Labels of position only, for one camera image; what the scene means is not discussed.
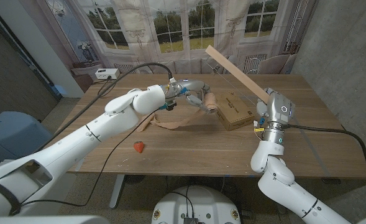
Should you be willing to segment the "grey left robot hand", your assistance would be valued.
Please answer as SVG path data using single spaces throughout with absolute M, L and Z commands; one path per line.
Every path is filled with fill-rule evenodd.
M 205 103 L 205 98 L 210 100 L 212 96 L 210 86 L 203 81 L 189 79 L 170 81 L 167 85 L 161 85 L 161 88 L 165 94 L 165 104 L 161 110 L 173 110 L 176 106 L 175 99 L 184 96 L 190 105 L 198 107 L 207 114 L 216 111 L 216 106 L 207 106 Z

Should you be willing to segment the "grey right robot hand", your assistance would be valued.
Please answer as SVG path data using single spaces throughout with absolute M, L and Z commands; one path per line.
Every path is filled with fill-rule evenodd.
M 257 113 L 265 118 L 269 126 L 273 126 L 274 128 L 288 124 L 294 117 L 295 104 L 272 88 L 265 88 L 264 90 L 270 97 L 266 103 L 258 99 Z

